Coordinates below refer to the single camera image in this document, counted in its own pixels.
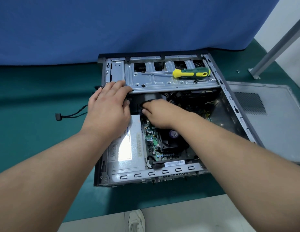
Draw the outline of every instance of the green mat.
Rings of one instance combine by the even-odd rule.
[[[211,50],[211,55],[226,80],[286,84],[300,102],[300,89],[276,63],[260,75],[260,81],[253,80],[247,69],[265,55],[255,40],[245,51]],[[100,82],[101,66],[96,63],[0,66],[0,172],[77,133],[85,116],[57,122],[55,113],[76,112],[87,104],[94,86]],[[224,194],[210,174],[115,188],[93,187],[93,178],[94,171],[83,184],[65,221]]]

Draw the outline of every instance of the shoe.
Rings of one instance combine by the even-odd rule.
[[[129,232],[145,232],[146,222],[140,209],[129,214]]]

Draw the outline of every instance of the white wall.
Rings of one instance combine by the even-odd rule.
[[[300,0],[280,0],[255,39],[268,52],[300,19]],[[276,60],[300,87],[300,37]]]

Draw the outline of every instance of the ventilation grille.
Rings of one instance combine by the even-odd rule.
[[[265,107],[259,94],[234,92],[237,100],[246,114],[250,115],[267,115]]]

